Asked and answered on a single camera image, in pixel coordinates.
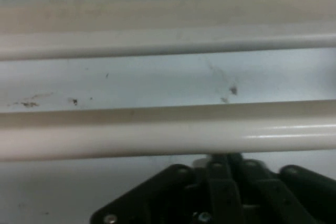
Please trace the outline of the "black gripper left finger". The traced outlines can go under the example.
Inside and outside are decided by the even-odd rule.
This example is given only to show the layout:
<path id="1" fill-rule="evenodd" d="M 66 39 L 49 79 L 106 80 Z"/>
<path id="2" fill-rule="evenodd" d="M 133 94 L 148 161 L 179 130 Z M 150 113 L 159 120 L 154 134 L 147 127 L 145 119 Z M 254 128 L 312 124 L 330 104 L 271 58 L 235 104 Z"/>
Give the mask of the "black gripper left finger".
<path id="1" fill-rule="evenodd" d="M 98 209 L 90 223 L 244 223 L 227 155 L 174 164 Z"/>

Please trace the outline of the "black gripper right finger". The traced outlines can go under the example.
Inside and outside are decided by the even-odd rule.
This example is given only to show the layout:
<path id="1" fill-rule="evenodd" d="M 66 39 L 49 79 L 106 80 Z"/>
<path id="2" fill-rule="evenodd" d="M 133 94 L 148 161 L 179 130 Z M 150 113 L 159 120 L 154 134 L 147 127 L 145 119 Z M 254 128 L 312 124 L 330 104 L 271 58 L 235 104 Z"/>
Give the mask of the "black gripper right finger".
<path id="1" fill-rule="evenodd" d="M 304 167 L 274 173 L 261 161 L 229 154 L 244 203 L 258 205 L 266 223 L 335 223 L 335 180 Z"/>

